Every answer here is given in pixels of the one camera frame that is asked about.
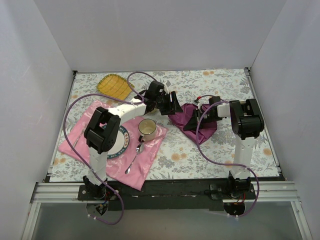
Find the pink cloth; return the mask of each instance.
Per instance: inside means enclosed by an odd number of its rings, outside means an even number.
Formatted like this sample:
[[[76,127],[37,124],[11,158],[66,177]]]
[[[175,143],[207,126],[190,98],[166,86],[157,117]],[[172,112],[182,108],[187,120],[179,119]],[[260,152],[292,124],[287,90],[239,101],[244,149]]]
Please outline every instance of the pink cloth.
[[[109,105],[101,101],[94,101],[90,107],[84,112],[82,117],[73,127],[68,135],[70,142],[73,144],[78,136],[81,134],[84,126],[89,122],[93,113],[97,107],[110,108]],[[165,138],[167,129],[163,126],[157,125],[156,137],[152,141],[144,142],[144,150],[139,154],[130,170],[129,174],[125,174],[126,169],[129,167],[130,163],[136,155],[136,147],[139,145],[138,138],[140,136],[138,125],[144,118],[138,116],[125,122],[122,126],[127,129],[130,136],[130,142],[123,154],[118,157],[108,159],[106,162],[106,174],[119,182],[126,184],[134,189],[141,190],[149,170],[156,158],[157,152],[160,148],[162,140]],[[90,162],[89,148],[86,143],[84,135],[79,138],[75,149],[81,154],[87,163]],[[59,146],[58,150],[68,156],[80,161],[80,158],[75,154],[75,152],[68,145],[67,141]]]

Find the white mug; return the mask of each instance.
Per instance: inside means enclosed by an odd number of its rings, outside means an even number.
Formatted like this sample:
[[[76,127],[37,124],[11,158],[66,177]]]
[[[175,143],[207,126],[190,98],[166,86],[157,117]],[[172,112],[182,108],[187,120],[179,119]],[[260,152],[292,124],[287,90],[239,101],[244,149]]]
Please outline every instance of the white mug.
[[[152,119],[146,118],[139,123],[139,132],[141,136],[139,137],[139,142],[151,141],[155,139],[157,134],[157,124]]]

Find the table surface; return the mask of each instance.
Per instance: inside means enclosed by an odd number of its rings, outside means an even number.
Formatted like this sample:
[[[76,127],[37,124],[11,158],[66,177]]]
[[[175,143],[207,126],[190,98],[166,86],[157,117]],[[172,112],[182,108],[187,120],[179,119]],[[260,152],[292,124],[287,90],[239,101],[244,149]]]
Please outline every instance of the table surface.
[[[192,103],[195,98],[205,94],[220,96],[228,101],[242,101],[254,97],[243,69],[149,71],[148,73],[160,82],[164,83],[169,80],[171,82],[170,90],[176,91],[181,106],[185,103]],[[110,73],[78,73],[74,80],[68,105],[82,95],[97,93],[98,82],[107,74]],[[130,72],[117,72],[116,74],[127,78]],[[142,74],[135,74],[130,80],[138,91],[147,89],[152,81],[151,78]],[[135,94],[132,92],[126,100],[129,101],[134,96]],[[90,96],[82,99],[75,104],[69,113],[66,123],[67,133],[94,100],[100,100],[113,107],[119,105],[119,103],[104,97]],[[208,98],[202,101],[207,104]],[[168,128],[147,180],[226,178],[228,176],[229,167],[206,161],[200,155],[197,146],[175,127],[167,116],[161,116],[157,110],[148,113],[145,117]],[[64,140],[65,136],[61,133],[58,144],[60,145]],[[217,122],[217,131],[201,145],[201,149],[211,160],[220,163],[233,162],[235,136],[230,119]],[[82,182],[82,177],[88,173],[84,164],[59,151],[54,154],[50,182]],[[254,146],[251,168],[259,177],[279,176],[265,131],[260,134]]]

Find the yellow plate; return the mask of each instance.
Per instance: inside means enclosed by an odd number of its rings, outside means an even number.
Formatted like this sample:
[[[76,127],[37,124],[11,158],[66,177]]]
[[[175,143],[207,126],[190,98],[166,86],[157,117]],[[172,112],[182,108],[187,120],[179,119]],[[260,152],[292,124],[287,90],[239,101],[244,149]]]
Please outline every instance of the yellow plate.
[[[124,100],[131,93],[131,88],[127,84],[127,80],[117,74],[109,74],[101,79],[96,89],[104,94],[117,99]]]

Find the cup handle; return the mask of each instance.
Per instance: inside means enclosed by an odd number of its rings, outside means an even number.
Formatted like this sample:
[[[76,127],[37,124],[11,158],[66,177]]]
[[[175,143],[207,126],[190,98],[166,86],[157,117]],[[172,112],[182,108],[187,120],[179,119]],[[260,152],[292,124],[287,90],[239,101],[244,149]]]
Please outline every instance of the cup handle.
[[[140,137],[138,139],[139,143],[143,143],[145,141],[145,140],[143,140],[143,138],[144,138],[144,136],[140,135]]]

